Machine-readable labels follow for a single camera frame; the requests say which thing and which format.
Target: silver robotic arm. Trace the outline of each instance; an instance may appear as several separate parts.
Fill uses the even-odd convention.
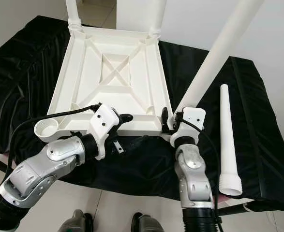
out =
[[[86,160],[104,158],[106,142],[115,142],[117,129],[132,119],[100,105],[90,120],[88,134],[48,143],[39,154],[20,163],[0,185],[0,232],[14,232],[57,179]]]
[[[216,224],[220,223],[220,218],[215,214],[212,191],[205,174],[206,165],[196,145],[204,118],[203,109],[185,107],[176,115],[177,131],[170,138],[171,145],[176,148],[175,172],[179,178],[185,231],[188,232],[215,232]]]

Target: black cable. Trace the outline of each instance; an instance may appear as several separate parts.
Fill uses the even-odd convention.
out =
[[[209,136],[202,130],[200,130],[197,126],[195,126],[194,124],[186,121],[185,119],[181,119],[180,120],[181,122],[193,127],[194,129],[196,129],[198,132],[200,132],[209,142],[211,148],[213,149],[214,153],[215,153],[215,156],[216,156],[216,160],[217,160],[217,179],[216,179],[216,186],[215,186],[215,216],[216,216],[216,219],[219,218],[218,217],[218,197],[219,197],[219,173],[220,173],[220,157],[219,157],[219,154],[217,152],[217,149],[214,145],[214,143],[212,142],[212,140],[209,138]],[[221,227],[221,224],[220,222],[217,223],[218,225],[218,228],[219,228],[219,231],[220,232],[223,232],[223,228]]]
[[[72,115],[72,114],[77,114],[77,113],[81,113],[84,112],[86,110],[93,110],[96,111],[98,109],[98,105],[91,105],[91,106],[87,106],[85,108],[82,109],[78,109],[78,110],[72,110],[72,111],[67,111],[67,112],[62,112],[62,113],[56,113],[56,114],[52,114],[52,115],[46,115],[46,116],[41,116],[41,117],[36,117],[36,118],[32,118],[29,119],[27,121],[24,121],[23,123],[19,124],[11,137],[11,141],[10,141],[10,145],[9,145],[9,153],[8,153],[8,162],[7,162],[7,168],[6,168],[6,172],[5,172],[5,176],[2,180],[2,183],[6,180],[6,178],[8,178],[8,176],[12,173],[12,164],[13,164],[13,159],[14,159],[14,144],[15,144],[15,138],[17,135],[17,132],[20,130],[20,128],[22,128],[23,126],[31,123],[31,122],[35,122],[35,121],[40,121],[43,119],[48,119],[48,118],[52,118],[52,117],[60,117],[60,116],[66,116],[66,115]]]
[[[103,192],[103,190],[101,190],[101,192],[100,192],[100,196],[99,196],[99,200],[98,200],[98,203],[97,203],[97,207],[96,207],[95,212],[94,212],[93,220],[95,220],[95,216],[97,215],[99,203],[100,203],[100,200],[101,200],[101,197],[102,197],[102,192]]]

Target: tile floor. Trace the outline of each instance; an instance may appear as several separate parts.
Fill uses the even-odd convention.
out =
[[[83,0],[78,10],[83,24],[116,28],[116,0]],[[75,209],[95,216],[97,232],[129,232],[131,217],[137,211],[155,217],[166,232],[184,231],[178,201],[127,196],[57,181],[21,221],[17,232],[56,232]],[[250,212],[222,219],[225,232],[284,232],[284,212],[281,211]]]
[[[83,24],[116,29],[116,0],[83,0],[78,13]]]

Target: black fabric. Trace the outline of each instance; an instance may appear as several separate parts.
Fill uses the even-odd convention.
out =
[[[45,115],[57,82],[69,40],[67,23],[38,16],[0,48],[0,153],[24,120]],[[207,51],[159,43],[170,101],[176,109]],[[250,60],[229,58],[198,107],[206,110],[205,132],[220,150],[220,88],[229,85],[232,123],[243,194],[273,209],[284,207],[284,142],[262,79]],[[16,162],[37,154],[44,146],[33,125],[16,140]],[[64,181],[132,195],[179,199],[174,172],[174,149],[159,137],[120,137],[129,147],[125,157],[107,154],[101,161],[77,167]],[[212,187],[216,159],[200,136],[200,153],[207,164]]]

